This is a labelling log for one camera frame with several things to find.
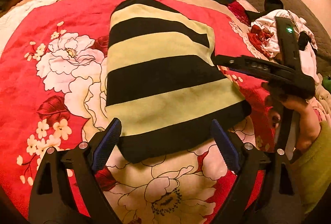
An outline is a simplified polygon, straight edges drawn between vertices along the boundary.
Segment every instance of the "black stripe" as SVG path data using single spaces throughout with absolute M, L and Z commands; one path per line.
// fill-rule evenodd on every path
M 108 47 L 111 47 L 113 44 L 127 40 L 129 38 L 166 32 L 183 33 L 193 42 L 199 43 L 209 48 L 207 34 L 199 34 L 181 22 L 159 18 L 132 18 L 115 24 L 109 33 Z
M 144 134 L 122 136 L 118 146 L 127 161 L 138 163 L 147 158 L 191 149 L 211 138 L 210 125 L 213 119 L 217 119 L 223 129 L 228 130 L 251 111 L 251 106 L 244 100 L 193 120 Z
M 162 4 L 156 0 L 125 0 L 124 2 L 120 3 L 114 9 L 113 13 L 116 11 L 122 10 L 130 5 L 134 5 L 134 4 L 148 5 L 148 6 L 160 9 L 160 10 L 165 10 L 165 11 L 169 11 L 169 12 L 173 12 L 173 13 L 180 13 L 179 11 L 177 11 L 165 4 Z
M 225 78 L 216 66 L 210 66 L 196 55 L 154 59 L 109 72 L 106 105 L 124 103 Z

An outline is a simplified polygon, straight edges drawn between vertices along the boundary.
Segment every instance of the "blue clamp pad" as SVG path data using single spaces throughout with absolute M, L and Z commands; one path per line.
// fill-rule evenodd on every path
M 240 171 L 239 153 L 216 119 L 211 122 L 210 133 L 229 170 L 236 174 Z
M 122 124 L 117 119 L 94 151 L 91 168 L 95 173 L 105 167 L 110 154 L 120 139 L 121 132 Z

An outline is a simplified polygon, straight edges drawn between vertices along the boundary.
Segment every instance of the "black device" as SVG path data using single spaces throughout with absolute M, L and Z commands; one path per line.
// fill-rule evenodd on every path
M 291 21 L 276 18 L 278 39 L 284 66 L 241 56 L 216 56 L 217 65 L 277 83 L 288 94 L 309 98 L 314 94 L 313 80 L 301 72 L 299 52 Z M 293 111 L 285 109 L 274 153 L 257 150 L 234 134 L 224 131 L 217 120 L 210 133 L 229 169 L 237 179 L 212 224 L 300 224 L 303 219 L 298 189 L 289 167 L 285 148 L 289 138 Z M 114 118 L 105 131 L 72 150 L 47 149 L 31 191 L 31 224 L 121 224 L 105 199 L 94 174 L 107 162 L 119 141 L 121 123 Z M 90 217 L 80 214 L 74 201 L 66 169 L 73 169 L 77 185 Z M 264 182 L 258 199 L 245 210 L 259 170 Z

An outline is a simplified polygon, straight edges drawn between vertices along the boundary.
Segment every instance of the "fingernail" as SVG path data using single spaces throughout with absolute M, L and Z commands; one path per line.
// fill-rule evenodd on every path
M 286 102 L 287 98 L 288 98 L 287 94 L 280 94 L 280 95 L 279 95 L 279 99 L 280 99 L 282 102 Z
M 279 118 L 277 116 L 273 116 L 272 117 L 272 121 L 275 122 L 275 123 L 278 123 L 279 122 Z

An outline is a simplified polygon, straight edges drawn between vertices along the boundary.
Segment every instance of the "metal rivet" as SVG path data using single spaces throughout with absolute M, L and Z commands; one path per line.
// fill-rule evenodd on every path
M 48 154 L 52 154 L 52 153 L 54 153 L 54 151 L 55 151 L 54 147 L 49 147 L 49 148 L 47 149 L 47 153 L 48 153 Z
M 86 142 L 81 142 L 78 147 L 80 149 L 85 149 L 85 148 L 87 148 L 87 146 L 88 146 L 88 144 Z
M 252 150 L 253 149 L 253 145 L 251 144 L 251 143 L 245 143 L 245 148 L 247 149 L 247 150 Z
M 284 152 L 283 149 L 277 149 L 277 153 L 278 153 L 279 155 L 284 155 L 284 154 L 285 154 L 285 152 Z

